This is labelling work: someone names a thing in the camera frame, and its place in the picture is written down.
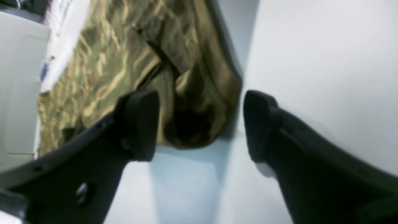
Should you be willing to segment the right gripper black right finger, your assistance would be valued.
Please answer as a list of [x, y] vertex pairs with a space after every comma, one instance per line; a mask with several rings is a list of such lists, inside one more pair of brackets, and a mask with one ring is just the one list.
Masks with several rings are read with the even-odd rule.
[[243, 98], [248, 153], [267, 164], [295, 224], [396, 224], [397, 177], [344, 152], [266, 93]]

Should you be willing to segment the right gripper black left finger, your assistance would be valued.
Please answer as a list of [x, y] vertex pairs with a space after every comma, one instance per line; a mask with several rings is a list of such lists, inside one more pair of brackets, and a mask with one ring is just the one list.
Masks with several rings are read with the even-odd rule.
[[102, 224], [123, 171], [155, 155], [160, 99], [123, 95], [111, 113], [59, 149], [1, 174], [2, 224]]

